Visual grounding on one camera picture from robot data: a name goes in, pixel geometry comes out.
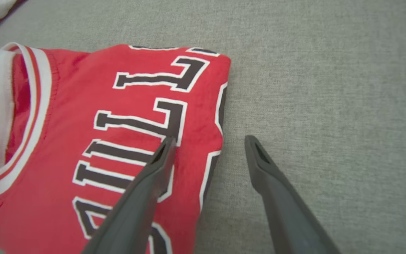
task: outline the jersey neckline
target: jersey neckline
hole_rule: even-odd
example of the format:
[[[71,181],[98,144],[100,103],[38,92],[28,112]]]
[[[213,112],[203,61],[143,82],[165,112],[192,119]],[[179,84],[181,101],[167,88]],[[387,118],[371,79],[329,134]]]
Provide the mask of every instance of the jersey neckline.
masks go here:
[[[12,60],[21,53],[26,65],[30,90],[30,112],[20,146],[5,163],[10,129],[13,122]],[[0,194],[16,180],[36,147],[50,102],[52,74],[43,50],[10,42],[0,49]]]

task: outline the gray table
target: gray table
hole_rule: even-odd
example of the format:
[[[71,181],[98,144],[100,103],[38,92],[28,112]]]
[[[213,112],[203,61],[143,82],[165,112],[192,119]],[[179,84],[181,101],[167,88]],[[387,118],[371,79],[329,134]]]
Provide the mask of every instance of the gray table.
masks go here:
[[[406,254],[406,1],[28,0],[0,46],[200,46],[232,59],[195,253],[272,253],[256,135],[344,253]]]

